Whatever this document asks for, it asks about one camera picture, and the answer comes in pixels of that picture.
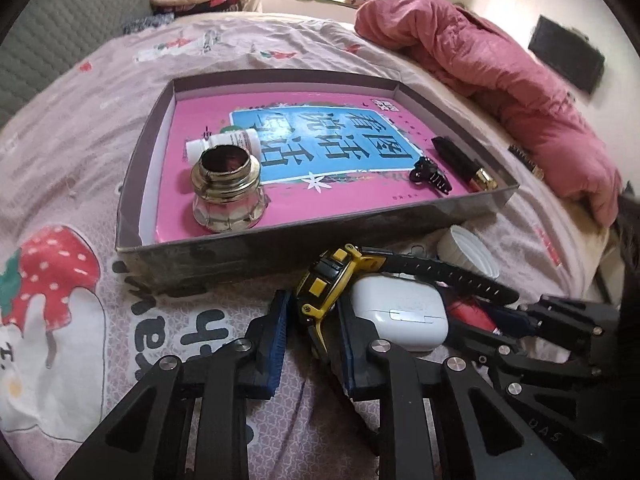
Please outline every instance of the red strawberry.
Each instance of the red strawberry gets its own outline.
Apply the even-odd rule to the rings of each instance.
[[[41,229],[21,245],[18,272],[22,279],[20,290],[2,323],[13,323],[24,330],[29,300],[43,294],[46,330],[51,331],[71,321],[67,303],[74,288],[81,286],[95,293],[100,265],[74,231],[54,226]]]
[[[277,50],[272,50],[271,55],[275,59],[290,59],[296,55],[295,52],[278,52]]]

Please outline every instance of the gray cloth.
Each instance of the gray cloth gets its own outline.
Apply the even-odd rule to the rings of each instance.
[[[150,14],[148,0],[31,0],[0,44],[0,127],[124,23]]]
[[[132,22],[127,23],[122,31],[125,36],[129,34],[135,34],[136,32],[141,32],[147,28],[158,28],[162,25],[169,25],[175,16],[172,12],[168,12],[166,14],[156,14],[155,16],[145,16],[144,18],[138,18],[133,20]]]

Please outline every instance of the pink blanket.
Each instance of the pink blanket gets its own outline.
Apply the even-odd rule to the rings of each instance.
[[[355,30],[472,98],[530,151],[556,195],[586,196],[596,220],[613,223],[622,181],[604,143],[562,82],[496,25],[446,0],[371,0]]]

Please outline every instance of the hair clip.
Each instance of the hair clip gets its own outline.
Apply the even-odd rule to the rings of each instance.
[[[525,165],[525,167],[533,173],[533,176],[538,180],[543,180],[545,177],[545,172],[542,168],[539,167],[533,160],[529,158],[529,155],[520,147],[516,146],[516,144],[512,144],[509,146],[509,151],[516,156],[516,158]]]
[[[428,156],[422,156],[409,173],[409,180],[414,184],[428,182],[439,192],[448,195],[452,187],[444,172]]]

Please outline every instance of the blue title panel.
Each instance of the blue title panel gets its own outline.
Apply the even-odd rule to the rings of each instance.
[[[240,110],[231,121],[258,132],[263,182],[355,171],[411,170],[420,152],[373,110],[291,106]]]

